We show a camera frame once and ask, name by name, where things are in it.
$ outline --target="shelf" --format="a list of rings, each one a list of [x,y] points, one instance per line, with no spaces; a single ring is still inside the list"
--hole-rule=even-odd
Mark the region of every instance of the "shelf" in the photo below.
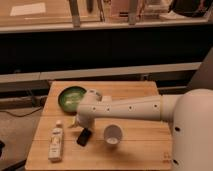
[[[112,1],[111,4],[108,4],[102,2],[102,0],[94,0],[93,10],[89,12],[86,0],[11,0],[8,3],[0,0],[0,33],[143,28],[213,23],[212,7],[203,17],[165,19],[165,15],[167,15],[165,12],[169,8],[171,0],[137,0],[130,1],[129,6],[125,6],[125,1],[123,1],[123,9],[116,9],[116,4],[113,6]]]

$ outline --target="black object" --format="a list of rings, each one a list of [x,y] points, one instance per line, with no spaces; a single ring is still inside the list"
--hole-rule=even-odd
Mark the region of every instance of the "black object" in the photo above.
[[[213,0],[173,0],[170,10],[187,17],[202,17],[210,8]]]
[[[92,135],[92,132],[88,130],[87,128],[84,128],[83,131],[81,132],[80,136],[77,139],[77,144],[81,146],[85,146]]]
[[[86,0],[87,1],[87,11],[91,13],[93,11],[93,2],[94,0]]]
[[[4,148],[5,144],[0,140],[0,157],[2,155],[2,149]]]
[[[26,159],[23,161],[20,161],[8,168],[3,169],[2,171],[15,171],[16,169],[23,167],[26,164],[26,161],[27,161]]]

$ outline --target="white bottle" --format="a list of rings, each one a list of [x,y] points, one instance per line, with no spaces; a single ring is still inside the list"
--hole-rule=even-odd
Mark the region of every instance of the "white bottle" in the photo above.
[[[59,162],[62,160],[62,148],[63,148],[63,129],[62,122],[58,120],[56,127],[52,131],[49,157],[51,162]]]

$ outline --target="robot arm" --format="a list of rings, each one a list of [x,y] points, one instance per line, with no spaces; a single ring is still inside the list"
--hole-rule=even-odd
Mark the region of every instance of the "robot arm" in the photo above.
[[[89,90],[77,108],[76,123],[90,128],[95,118],[172,121],[180,95],[151,96],[135,99],[102,101],[96,90]]]

